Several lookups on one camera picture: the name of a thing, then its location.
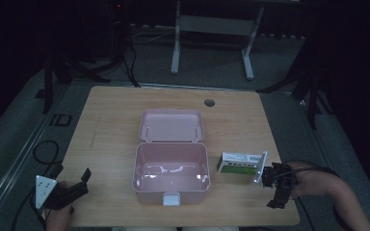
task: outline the gray floor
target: gray floor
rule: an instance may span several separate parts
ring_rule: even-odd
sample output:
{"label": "gray floor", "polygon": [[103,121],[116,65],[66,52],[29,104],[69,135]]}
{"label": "gray floor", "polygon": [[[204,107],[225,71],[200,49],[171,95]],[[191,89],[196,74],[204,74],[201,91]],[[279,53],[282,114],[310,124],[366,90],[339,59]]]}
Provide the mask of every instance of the gray floor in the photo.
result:
{"label": "gray floor", "polygon": [[[135,37],[136,41],[147,39]],[[183,40],[179,74],[171,75],[172,35],[167,35],[157,40],[135,43],[137,57],[134,73],[143,87],[170,85],[256,90],[281,80],[302,44],[302,40],[292,38],[258,38],[251,51],[255,79],[248,81],[244,76],[240,50],[234,45],[200,44],[195,43],[192,37]],[[133,53],[128,50],[126,58],[130,63]],[[106,71],[102,76],[112,80],[108,85],[130,87],[123,68]],[[34,186],[35,176],[46,168],[32,158],[33,148],[40,141],[56,141],[60,147],[58,160],[62,160],[88,93],[98,83],[76,77],[71,86],[56,85],[56,104],[48,115],[41,114],[43,102],[35,98],[42,85],[42,73],[38,73],[0,119],[0,230],[11,229],[21,200]],[[370,218],[370,184],[339,122],[334,115],[322,114],[316,117],[317,130],[309,128],[305,120],[306,106],[286,93],[292,87],[261,94],[282,161],[304,159],[333,168],[355,189]],[[71,124],[67,127],[50,126],[54,114],[72,116]],[[37,149],[38,155],[45,160],[50,160],[54,152],[55,148],[50,144]],[[13,163],[23,163],[24,166],[12,167]],[[328,198],[305,197],[303,202],[315,230],[337,230]],[[299,203],[297,206],[301,216],[298,225],[268,228],[311,230],[304,208]],[[16,227],[16,230],[41,230],[28,204],[23,207]]]}

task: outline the white triangular marker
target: white triangular marker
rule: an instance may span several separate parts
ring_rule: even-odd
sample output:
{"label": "white triangular marker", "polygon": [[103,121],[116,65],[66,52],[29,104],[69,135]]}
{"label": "white triangular marker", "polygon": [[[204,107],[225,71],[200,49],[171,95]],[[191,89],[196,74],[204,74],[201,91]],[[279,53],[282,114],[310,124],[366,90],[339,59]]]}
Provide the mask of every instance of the white triangular marker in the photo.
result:
{"label": "white triangular marker", "polygon": [[56,187],[57,181],[46,178],[44,176],[36,176],[36,202],[35,206],[37,209],[43,205],[47,197],[52,193],[53,189]]}

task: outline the person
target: person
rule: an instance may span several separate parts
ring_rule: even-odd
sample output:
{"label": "person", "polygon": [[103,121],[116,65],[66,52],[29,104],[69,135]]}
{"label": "person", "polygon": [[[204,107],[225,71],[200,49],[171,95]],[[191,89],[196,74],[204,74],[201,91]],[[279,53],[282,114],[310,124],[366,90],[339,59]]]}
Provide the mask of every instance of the person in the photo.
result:
{"label": "person", "polygon": [[[308,167],[301,163],[288,164],[292,169]],[[339,223],[343,230],[370,231],[370,221],[365,215],[356,194],[352,188],[338,176],[319,170],[306,170],[296,173],[298,181],[290,199],[296,199],[304,195],[326,195],[334,204]],[[66,231],[71,219],[71,204],[58,211],[51,211],[46,220],[46,231]],[[156,231],[173,231],[174,227],[153,228]],[[151,231],[151,228],[128,228],[127,231]],[[201,227],[184,228],[183,231],[234,231],[237,227]]]}

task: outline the box handle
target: box handle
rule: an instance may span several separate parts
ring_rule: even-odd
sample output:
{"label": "box handle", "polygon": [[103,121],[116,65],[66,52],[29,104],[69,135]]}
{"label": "box handle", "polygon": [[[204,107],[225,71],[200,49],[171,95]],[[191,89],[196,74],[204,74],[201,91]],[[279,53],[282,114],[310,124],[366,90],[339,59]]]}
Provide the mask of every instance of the box handle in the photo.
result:
{"label": "box handle", "polygon": [[181,196],[179,192],[164,192],[162,201],[164,206],[179,206],[181,204]]}

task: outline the dark background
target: dark background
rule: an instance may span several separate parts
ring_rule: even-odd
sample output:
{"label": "dark background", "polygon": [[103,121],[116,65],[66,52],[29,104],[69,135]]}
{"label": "dark background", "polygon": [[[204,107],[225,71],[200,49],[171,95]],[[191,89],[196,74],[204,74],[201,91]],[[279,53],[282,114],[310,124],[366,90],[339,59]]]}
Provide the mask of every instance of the dark background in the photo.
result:
{"label": "dark background", "polygon": [[[251,17],[257,4],[241,2],[242,8],[227,8],[223,13]],[[268,4],[259,32],[307,37],[323,70],[322,90],[370,179],[370,1],[334,1],[330,8],[309,7],[313,2],[325,1]],[[107,23],[83,23],[79,11],[83,4],[88,1],[0,1],[0,116],[42,69],[49,40],[78,61],[94,58],[96,44],[88,36],[93,33],[87,33],[84,25],[92,22],[106,28]],[[137,26],[174,25],[175,1],[132,0],[130,6],[130,21]],[[220,11],[209,1],[190,1],[183,10],[212,15]],[[106,16],[97,14],[98,18]]]}

